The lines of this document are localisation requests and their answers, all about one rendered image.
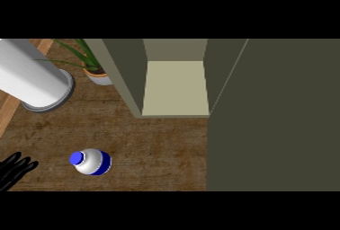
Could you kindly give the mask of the potted green plant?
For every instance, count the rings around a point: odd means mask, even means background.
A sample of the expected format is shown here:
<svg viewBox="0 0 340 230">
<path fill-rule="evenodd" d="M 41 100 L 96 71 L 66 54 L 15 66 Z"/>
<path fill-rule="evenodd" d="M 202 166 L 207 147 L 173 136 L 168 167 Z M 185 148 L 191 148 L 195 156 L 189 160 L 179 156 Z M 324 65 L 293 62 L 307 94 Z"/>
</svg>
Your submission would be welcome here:
<svg viewBox="0 0 340 230">
<path fill-rule="evenodd" d="M 108 74 L 102 68 L 102 65 L 98 61 L 98 58 L 93 54 L 93 51 L 86 44 L 84 39 L 75 39 L 75 43 L 78 44 L 83 51 L 74 49 L 69 45 L 66 45 L 61 40 L 53 39 L 53 41 L 75 55 L 75 57 L 81 60 L 81 64 L 77 65 L 68 61 L 49 59 L 47 62 L 62 63 L 71 66 L 77 66 L 83 68 L 84 74 L 90 81 L 98 85 L 112 85 Z"/>
</svg>

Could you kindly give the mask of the olive green open cabinet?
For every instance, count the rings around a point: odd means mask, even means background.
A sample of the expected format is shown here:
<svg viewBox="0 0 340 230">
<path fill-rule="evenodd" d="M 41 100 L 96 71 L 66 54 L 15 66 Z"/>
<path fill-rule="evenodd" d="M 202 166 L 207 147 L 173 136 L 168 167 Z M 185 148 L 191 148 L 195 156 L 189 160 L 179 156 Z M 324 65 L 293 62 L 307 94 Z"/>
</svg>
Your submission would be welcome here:
<svg viewBox="0 0 340 230">
<path fill-rule="evenodd" d="M 207 118 L 247 39 L 89 39 L 137 118 Z"/>
</svg>

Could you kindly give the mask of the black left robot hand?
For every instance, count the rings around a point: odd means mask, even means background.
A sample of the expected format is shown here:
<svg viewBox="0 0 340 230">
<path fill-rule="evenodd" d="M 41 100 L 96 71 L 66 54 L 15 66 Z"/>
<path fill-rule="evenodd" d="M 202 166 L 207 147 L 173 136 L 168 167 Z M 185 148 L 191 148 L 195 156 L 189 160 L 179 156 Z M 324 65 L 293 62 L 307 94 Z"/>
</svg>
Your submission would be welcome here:
<svg viewBox="0 0 340 230">
<path fill-rule="evenodd" d="M 0 192 L 7 191 L 18 183 L 24 175 L 35 169 L 37 161 L 31 157 L 21 157 L 21 152 L 13 153 L 3 162 L 0 162 Z"/>
</svg>

